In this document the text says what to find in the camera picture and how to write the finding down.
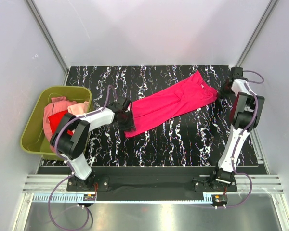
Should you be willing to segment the magenta pink t-shirt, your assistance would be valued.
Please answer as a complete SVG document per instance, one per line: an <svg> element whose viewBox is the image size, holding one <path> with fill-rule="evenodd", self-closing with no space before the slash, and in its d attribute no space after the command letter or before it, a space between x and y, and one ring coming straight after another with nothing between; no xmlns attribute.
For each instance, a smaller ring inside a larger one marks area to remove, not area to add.
<svg viewBox="0 0 289 231"><path fill-rule="evenodd" d="M151 96L132 103L135 131L125 132L131 138L165 121L213 103L217 90L209 86L199 71Z"/></svg>

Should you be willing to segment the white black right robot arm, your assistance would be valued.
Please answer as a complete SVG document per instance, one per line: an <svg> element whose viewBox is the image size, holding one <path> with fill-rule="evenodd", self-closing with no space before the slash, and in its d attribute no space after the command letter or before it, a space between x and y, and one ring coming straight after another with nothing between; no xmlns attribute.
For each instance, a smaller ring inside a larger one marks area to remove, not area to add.
<svg viewBox="0 0 289 231"><path fill-rule="evenodd" d="M264 83L264 78L258 75L261 81L248 80L243 76L245 72L242 67L232 67L230 77L219 90L220 97L233 94L236 100L230 113L230 135L225 150L208 181L208 185L218 192L235 184L241 149L251 131L258 126L265 102L265 98L250 86L251 83Z"/></svg>

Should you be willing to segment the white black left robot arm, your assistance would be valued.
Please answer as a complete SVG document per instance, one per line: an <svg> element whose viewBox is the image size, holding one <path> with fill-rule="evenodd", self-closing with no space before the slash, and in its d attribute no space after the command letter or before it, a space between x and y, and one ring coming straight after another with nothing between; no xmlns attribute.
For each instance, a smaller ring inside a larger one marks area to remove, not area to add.
<svg viewBox="0 0 289 231"><path fill-rule="evenodd" d="M63 115L51 137L51 145L71 169L71 185L85 191L94 186L94 173L84 155L87 138L91 131L113 123L122 131L135 130L131 100L119 97L92 112Z"/></svg>

